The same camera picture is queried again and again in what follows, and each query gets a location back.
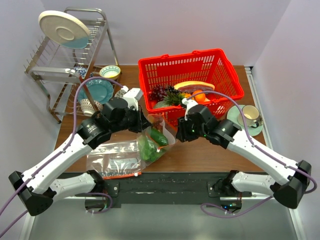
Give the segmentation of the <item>toy longan bunch brown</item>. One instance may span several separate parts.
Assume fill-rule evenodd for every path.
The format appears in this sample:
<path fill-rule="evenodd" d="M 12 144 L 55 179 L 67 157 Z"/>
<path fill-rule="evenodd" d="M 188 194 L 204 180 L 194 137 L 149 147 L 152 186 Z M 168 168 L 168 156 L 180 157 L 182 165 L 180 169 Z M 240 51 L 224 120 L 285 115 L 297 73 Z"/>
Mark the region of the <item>toy longan bunch brown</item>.
<path fill-rule="evenodd" d="M 159 132 L 163 131 L 163 124 L 164 124 L 164 120 L 163 119 L 155 119 L 151 125 L 151 127 Z"/>

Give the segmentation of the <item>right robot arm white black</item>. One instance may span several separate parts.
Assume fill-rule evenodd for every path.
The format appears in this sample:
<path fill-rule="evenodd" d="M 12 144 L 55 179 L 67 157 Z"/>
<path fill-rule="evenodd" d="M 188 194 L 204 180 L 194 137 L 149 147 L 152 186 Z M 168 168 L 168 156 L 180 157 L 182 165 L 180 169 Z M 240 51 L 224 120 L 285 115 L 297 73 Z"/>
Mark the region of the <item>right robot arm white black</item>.
<path fill-rule="evenodd" d="M 214 191 L 233 197 L 252 192 L 275 198 L 283 206 L 296 209 L 311 182 L 312 166 L 284 157 L 251 138 L 236 123 L 217 120 L 210 110 L 195 101 L 187 101 L 184 116 L 177 120 L 176 138 L 191 142 L 205 138 L 211 144 L 234 152 L 265 171 L 263 174 L 232 170 L 227 177 L 211 185 Z"/>

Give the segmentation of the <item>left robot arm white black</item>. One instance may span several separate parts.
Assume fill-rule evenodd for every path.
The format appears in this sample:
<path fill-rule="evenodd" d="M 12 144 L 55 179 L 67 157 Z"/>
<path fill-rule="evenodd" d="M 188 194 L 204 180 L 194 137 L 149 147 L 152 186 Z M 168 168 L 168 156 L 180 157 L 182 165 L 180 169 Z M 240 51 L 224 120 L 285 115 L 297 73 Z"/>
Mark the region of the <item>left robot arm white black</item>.
<path fill-rule="evenodd" d="M 81 122 L 67 140 L 36 166 L 8 177 L 31 216 L 46 211 L 54 202 L 78 194 L 99 196 L 105 182 L 95 170 L 60 179 L 73 163 L 110 140 L 113 133 L 140 133 L 150 126 L 134 97 L 112 98 L 102 111 Z"/>

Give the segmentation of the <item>toy dark grapes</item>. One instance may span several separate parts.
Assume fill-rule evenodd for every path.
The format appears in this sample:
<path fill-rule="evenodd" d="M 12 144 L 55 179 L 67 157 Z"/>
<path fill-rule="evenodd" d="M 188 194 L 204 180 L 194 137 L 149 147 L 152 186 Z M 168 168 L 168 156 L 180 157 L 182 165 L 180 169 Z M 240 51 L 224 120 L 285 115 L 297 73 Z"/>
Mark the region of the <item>toy dark grapes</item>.
<path fill-rule="evenodd" d="M 173 94 L 173 95 L 179 95 L 181 92 L 177 89 L 175 89 L 173 86 L 168 85 L 165 88 L 166 93 L 169 94 Z"/>

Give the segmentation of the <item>zip bag red zipper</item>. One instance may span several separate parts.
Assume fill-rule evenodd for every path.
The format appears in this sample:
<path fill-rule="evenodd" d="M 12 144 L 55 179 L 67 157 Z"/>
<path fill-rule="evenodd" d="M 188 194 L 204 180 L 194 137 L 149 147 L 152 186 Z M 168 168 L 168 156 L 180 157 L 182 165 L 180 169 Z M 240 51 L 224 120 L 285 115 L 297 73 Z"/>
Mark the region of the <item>zip bag red zipper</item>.
<path fill-rule="evenodd" d="M 159 160 L 177 142 L 177 128 L 163 114 L 149 114 L 150 126 L 137 137 L 137 147 L 143 168 Z"/>

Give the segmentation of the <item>toy cucumber green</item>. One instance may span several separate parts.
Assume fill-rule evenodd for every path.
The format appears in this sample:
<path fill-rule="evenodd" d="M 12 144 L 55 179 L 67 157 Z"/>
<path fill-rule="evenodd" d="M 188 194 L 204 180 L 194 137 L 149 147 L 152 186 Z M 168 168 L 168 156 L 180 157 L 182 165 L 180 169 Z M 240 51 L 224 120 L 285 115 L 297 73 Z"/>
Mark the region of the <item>toy cucumber green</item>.
<path fill-rule="evenodd" d="M 150 130 L 150 137 L 161 147 L 167 146 L 169 144 L 168 139 L 161 132 L 157 131 L 154 128 Z"/>

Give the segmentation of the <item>toy napa cabbage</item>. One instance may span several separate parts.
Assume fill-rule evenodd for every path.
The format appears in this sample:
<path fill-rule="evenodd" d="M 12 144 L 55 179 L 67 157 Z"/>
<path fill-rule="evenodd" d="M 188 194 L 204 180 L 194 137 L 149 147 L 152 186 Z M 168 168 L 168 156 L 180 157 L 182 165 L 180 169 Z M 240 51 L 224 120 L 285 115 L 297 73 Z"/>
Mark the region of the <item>toy napa cabbage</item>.
<path fill-rule="evenodd" d="M 148 164 L 157 161 L 166 153 L 165 149 L 159 148 L 157 143 L 144 135 L 137 138 L 137 144 L 141 160 Z"/>

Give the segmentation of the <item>red plastic shopping basket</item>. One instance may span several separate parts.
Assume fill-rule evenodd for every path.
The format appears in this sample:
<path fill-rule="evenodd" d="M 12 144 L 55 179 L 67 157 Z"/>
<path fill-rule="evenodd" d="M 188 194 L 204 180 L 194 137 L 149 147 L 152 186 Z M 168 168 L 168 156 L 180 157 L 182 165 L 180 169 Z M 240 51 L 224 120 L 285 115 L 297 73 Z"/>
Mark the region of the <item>red plastic shopping basket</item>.
<path fill-rule="evenodd" d="M 187 81 L 212 84 L 215 94 L 208 93 L 205 106 L 220 119 L 231 108 L 230 97 L 237 101 L 244 97 L 235 68 L 220 48 L 194 50 L 191 53 L 142 58 L 138 61 L 139 85 L 144 94 L 145 107 L 150 114 L 163 115 L 172 125 L 184 115 L 181 106 L 155 108 L 151 93 L 156 86 L 174 86 Z"/>

